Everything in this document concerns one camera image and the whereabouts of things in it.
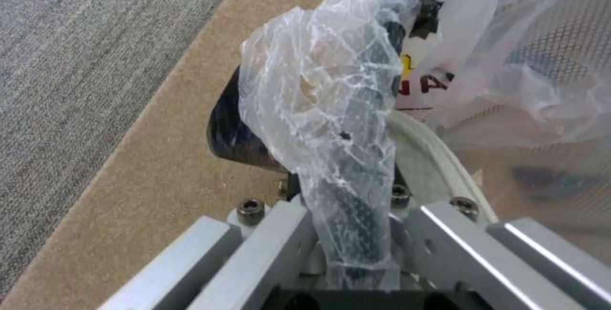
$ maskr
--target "plastic bag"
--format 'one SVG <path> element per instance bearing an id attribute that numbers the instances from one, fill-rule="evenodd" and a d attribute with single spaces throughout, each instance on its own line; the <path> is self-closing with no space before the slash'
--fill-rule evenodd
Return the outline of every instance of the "plastic bag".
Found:
<path id="1" fill-rule="evenodd" d="M 242 46 L 240 115 L 299 175 L 335 288 L 396 289 L 388 214 L 398 53 L 419 0 L 324 0 Z"/>
<path id="2" fill-rule="evenodd" d="M 453 149 L 610 134 L 609 12 L 595 0 L 506 1 L 428 123 Z"/>
<path id="3" fill-rule="evenodd" d="M 611 264 L 609 0 L 499 0 L 427 124 L 501 219 L 531 216 Z"/>
<path id="4" fill-rule="evenodd" d="M 439 31 L 403 43 L 405 70 L 397 109 L 429 109 L 443 94 L 491 22 L 500 0 L 444 0 Z"/>

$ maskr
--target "red lettering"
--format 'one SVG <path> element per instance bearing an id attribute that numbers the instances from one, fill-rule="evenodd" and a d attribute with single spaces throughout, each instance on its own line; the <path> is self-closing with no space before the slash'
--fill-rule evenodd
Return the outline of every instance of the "red lettering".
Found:
<path id="1" fill-rule="evenodd" d="M 424 75 L 421 77 L 421 91 L 422 93 L 428 93 L 429 89 L 443 89 L 446 90 L 448 87 L 439 82 L 433 75 Z"/>
<path id="2" fill-rule="evenodd" d="M 399 86 L 399 94 L 408 96 L 410 94 L 410 80 L 405 79 L 401 81 L 401 86 Z"/>

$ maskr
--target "silver metal bar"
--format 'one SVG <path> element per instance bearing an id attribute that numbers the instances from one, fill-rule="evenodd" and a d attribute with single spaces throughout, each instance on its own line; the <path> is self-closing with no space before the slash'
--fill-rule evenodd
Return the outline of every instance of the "silver metal bar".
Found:
<path id="1" fill-rule="evenodd" d="M 531 267 L 589 309 L 611 309 L 611 271 L 529 218 L 488 227 Z"/>
<path id="2" fill-rule="evenodd" d="M 241 241 L 237 227 L 201 217 L 99 309 L 186 308 Z"/>
<path id="3" fill-rule="evenodd" d="M 582 309 L 554 284 L 446 203 L 404 221 L 406 258 L 437 289 L 473 288 L 495 309 Z"/>
<path id="4" fill-rule="evenodd" d="M 310 212 L 278 201 L 188 309 L 259 309 L 275 286 L 295 281 L 315 242 Z"/>

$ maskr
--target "gray carpet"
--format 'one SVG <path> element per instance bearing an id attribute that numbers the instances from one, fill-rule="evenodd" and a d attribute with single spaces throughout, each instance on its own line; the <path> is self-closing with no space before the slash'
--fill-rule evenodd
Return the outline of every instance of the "gray carpet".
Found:
<path id="1" fill-rule="evenodd" d="M 221 0 L 0 0 L 0 299 Z"/>

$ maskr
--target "crumpled plastic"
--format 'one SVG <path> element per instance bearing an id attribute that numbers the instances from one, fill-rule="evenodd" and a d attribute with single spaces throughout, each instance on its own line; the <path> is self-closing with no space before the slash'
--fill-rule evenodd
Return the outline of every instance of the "crumpled plastic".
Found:
<path id="1" fill-rule="evenodd" d="M 240 116 L 299 175 L 332 288 L 399 288 L 386 118 L 419 3 L 323 0 L 272 19 L 242 46 Z"/>

